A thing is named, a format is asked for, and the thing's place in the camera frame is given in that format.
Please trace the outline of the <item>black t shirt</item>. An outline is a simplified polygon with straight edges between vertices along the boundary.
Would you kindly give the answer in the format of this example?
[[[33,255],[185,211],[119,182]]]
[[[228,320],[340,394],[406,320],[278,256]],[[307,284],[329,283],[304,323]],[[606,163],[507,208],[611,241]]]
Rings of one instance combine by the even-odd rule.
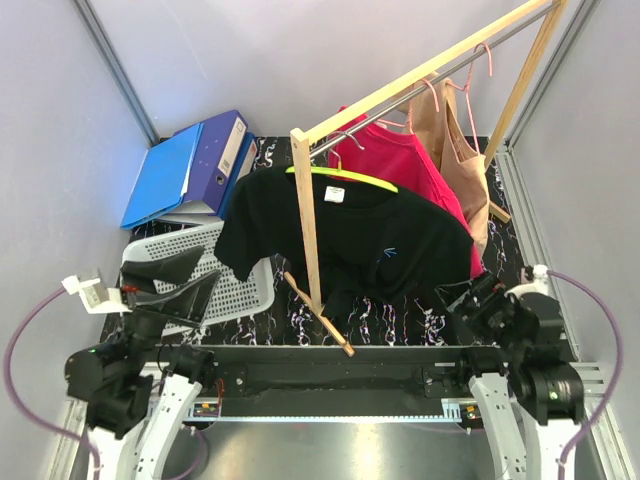
[[[324,313],[347,315],[356,299],[385,303],[420,289],[482,273],[474,241],[453,214],[400,188],[312,178]],[[296,179],[286,167],[241,178],[216,242],[215,256],[240,281],[261,259],[280,255],[301,289],[308,286]]]

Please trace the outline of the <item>red t shirt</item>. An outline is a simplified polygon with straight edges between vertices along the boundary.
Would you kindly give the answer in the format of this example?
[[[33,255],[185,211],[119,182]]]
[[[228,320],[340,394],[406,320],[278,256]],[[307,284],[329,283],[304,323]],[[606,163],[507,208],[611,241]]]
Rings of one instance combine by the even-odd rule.
[[[362,173],[404,187],[468,223],[457,196],[414,134],[396,133],[371,123],[332,148],[331,168]]]

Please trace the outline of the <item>neon yellow hanger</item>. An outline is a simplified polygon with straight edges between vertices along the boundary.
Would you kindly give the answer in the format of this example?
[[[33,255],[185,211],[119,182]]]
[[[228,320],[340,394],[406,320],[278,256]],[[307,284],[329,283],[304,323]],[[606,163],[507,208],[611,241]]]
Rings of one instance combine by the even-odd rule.
[[[309,135],[299,128],[294,128],[290,132],[290,141],[294,154],[294,164],[288,167],[286,172],[293,173],[297,181],[302,182],[301,189],[303,192],[312,191],[312,177],[316,175],[324,175],[337,177],[343,180],[360,182],[369,184],[380,189],[398,193],[399,189],[393,183],[365,175],[359,172],[352,172],[342,168],[319,167],[313,165],[312,159],[312,142]]]

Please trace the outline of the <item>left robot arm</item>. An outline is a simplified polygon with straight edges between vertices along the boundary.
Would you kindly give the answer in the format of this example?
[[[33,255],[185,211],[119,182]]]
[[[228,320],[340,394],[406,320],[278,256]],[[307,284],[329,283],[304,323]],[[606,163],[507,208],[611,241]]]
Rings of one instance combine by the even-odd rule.
[[[90,478],[161,478],[196,397],[224,389],[213,353],[191,345],[174,348],[158,377],[143,372],[167,324],[202,324],[221,276],[195,273],[204,253],[195,246],[159,260],[126,261],[114,288],[99,272],[63,280],[88,313],[123,319],[115,337],[74,353],[65,365],[68,395],[87,404],[86,434],[98,461]]]

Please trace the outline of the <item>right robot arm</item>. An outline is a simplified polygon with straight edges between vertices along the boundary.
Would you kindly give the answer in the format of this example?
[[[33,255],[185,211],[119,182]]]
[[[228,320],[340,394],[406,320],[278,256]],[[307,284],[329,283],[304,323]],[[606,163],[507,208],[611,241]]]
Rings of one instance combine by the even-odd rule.
[[[513,288],[486,271],[436,290],[462,347],[454,384],[476,401],[498,479],[576,476],[570,441],[585,390],[562,357],[564,322],[549,287],[547,268],[536,265]]]

